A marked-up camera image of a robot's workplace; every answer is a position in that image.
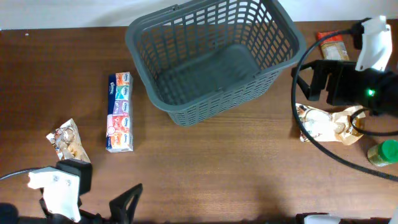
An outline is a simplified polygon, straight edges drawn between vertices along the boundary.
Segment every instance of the crumpled foil wrapper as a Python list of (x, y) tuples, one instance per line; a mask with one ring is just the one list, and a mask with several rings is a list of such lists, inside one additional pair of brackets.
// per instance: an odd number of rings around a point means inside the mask
[[(337, 141), (349, 146), (358, 141), (363, 134), (357, 132), (352, 127), (349, 119), (351, 115), (362, 106), (352, 106), (338, 113), (328, 113), (326, 111), (296, 103), (296, 110), (304, 128), (318, 142)], [(359, 128), (364, 128), (364, 113), (360, 113), (353, 121)], [(308, 138), (301, 132), (300, 140), (309, 142)]]
[(81, 145), (79, 131), (73, 119), (68, 120), (46, 136), (55, 148), (60, 160), (79, 159), (90, 162), (85, 149)]

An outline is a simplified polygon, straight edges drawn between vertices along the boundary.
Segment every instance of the green led light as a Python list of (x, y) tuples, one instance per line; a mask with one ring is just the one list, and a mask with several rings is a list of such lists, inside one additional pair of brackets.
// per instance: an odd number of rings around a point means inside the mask
[(375, 94), (376, 94), (376, 91), (368, 90), (368, 96), (374, 96)]

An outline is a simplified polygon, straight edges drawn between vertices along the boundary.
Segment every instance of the wooden table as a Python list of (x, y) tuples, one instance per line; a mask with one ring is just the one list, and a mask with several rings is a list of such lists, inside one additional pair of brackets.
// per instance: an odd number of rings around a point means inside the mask
[[(391, 21), (395, 47), (398, 22)], [(318, 31), (352, 22), (303, 22), (308, 44)], [(144, 193), (136, 220), (236, 222), (303, 212), (349, 217), (390, 217), (398, 184), (345, 167), (310, 143), (299, 141), (290, 109), (290, 69), (269, 91), (190, 128), (177, 126), (149, 101), (124, 43), (125, 27), (4, 30), (0, 33), (0, 174), (54, 166), (58, 157), (45, 136), (66, 120), (78, 125), (93, 167), (91, 192), (82, 209), (109, 216), (108, 202), (138, 183)], [(350, 37), (345, 44), (351, 59)], [(321, 58), (316, 50), (310, 60)], [(398, 50), (391, 58), (396, 67)], [(135, 152), (108, 153), (105, 146), (107, 80), (114, 72), (134, 77)], [(298, 102), (330, 110), (318, 103)], [(393, 130), (398, 120), (370, 118), (368, 127)], [(352, 146), (324, 145), (349, 161), (372, 167), (365, 152), (383, 138), (363, 137)], [(378, 170), (398, 174), (398, 166)], [(40, 192), (26, 175), (0, 182), (0, 202), (21, 215), (42, 216)]]

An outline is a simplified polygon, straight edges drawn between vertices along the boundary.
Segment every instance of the bottle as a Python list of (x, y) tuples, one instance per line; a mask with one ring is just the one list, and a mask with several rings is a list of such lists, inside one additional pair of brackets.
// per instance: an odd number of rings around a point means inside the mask
[(387, 140), (368, 151), (368, 159), (375, 166), (383, 167), (398, 162), (398, 142)]

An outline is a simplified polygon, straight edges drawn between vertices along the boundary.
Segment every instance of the colorful packaging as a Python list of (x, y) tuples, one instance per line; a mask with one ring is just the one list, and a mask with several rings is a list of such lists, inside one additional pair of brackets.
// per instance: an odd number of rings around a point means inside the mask
[(129, 116), (130, 103), (128, 100), (116, 100), (113, 107), (113, 115)]
[(109, 76), (106, 149), (109, 152), (133, 151), (132, 77), (129, 72)]
[(128, 100), (130, 96), (129, 86), (117, 86), (116, 87), (116, 99), (117, 100)]
[[(329, 34), (332, 34), (336, 31), (332, 32), (319, 32), (317, 37), (320, 40), (323, 37), (326, 37)], [(327, 60), (349, 60), (346, 46), (343, 42), (343, 36), (337, 35), (335, 37), (329, 38), (321, 43), (321, 49), (323, 53), (323, 57)]]

